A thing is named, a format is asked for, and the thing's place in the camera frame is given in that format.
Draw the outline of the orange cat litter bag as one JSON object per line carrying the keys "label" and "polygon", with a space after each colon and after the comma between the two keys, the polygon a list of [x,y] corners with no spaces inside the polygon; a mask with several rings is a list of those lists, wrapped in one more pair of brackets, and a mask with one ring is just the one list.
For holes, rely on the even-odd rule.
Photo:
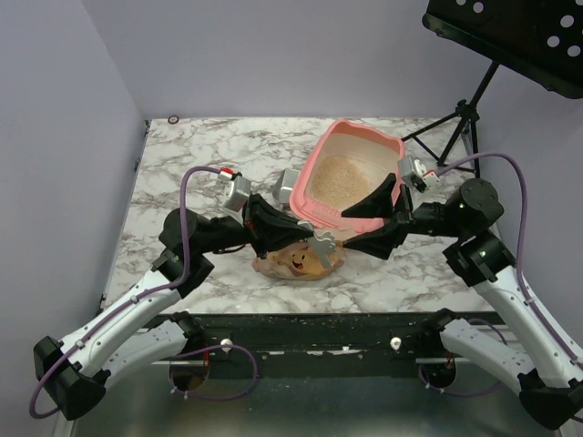
{"label": "orange cat litter bag", "polygon": [[253,269],[269,278],[285,280],[319,280],[339,269],[345,261],[344,250],[337,246],[329,256],[332,263],[325,268],[307,243],[294,243],[285,249],[269,252],[265,259],[255,258]]}

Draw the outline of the silver metal scoop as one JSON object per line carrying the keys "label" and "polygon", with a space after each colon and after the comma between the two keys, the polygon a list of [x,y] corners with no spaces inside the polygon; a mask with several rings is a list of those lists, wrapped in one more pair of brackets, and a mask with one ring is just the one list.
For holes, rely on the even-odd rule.
{"label": "silver metal scoop", "polygon": [[290,206],[292,191],[299,175],[299,170],[284,169],[271,190],[273,199],[284,208]]}

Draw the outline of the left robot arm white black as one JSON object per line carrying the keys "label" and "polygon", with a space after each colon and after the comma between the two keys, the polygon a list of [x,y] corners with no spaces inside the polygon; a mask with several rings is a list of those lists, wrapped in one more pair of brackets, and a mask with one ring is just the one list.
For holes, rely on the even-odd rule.
{"label": "left robot arm white black", "polygon": [[202,338],[190,316],[173,317],[143,335],[138,330],[205,281],[214,268],[207,254],[250,245],[266,256],[313,235],[311,225],[259,194],[244,201],[241,213],[241,218],[205,218],[185,206],[172,210],[159,235],[162,253],[123,298],[62,339],[45,336],[34,346],[33,394],[45,391],[54,411],[73,421],[137,367],[173,356],[195,358]]}

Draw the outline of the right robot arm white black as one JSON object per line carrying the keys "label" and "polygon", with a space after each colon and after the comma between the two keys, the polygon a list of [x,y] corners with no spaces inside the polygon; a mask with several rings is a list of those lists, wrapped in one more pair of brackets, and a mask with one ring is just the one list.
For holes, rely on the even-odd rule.
{"label": "right robot arm white black", "polygon": [[346,218],[383,219],[384,225],[346,240],[347,249],[389,259],[410,234],[451,237],[448,266],[486,300],[522,346],[516,351],[480,332],[451,310],[431,316],[419,334],[432,357],[450,351],[503,382],[529,416],[557,430],[582,410],[582,348],[558,324],[518,270],[517,256],[491,231],[504,209],[493,185],[465,181],[446,203],[413,205],[409,189],[392,196],[395,175],[343,211]]}

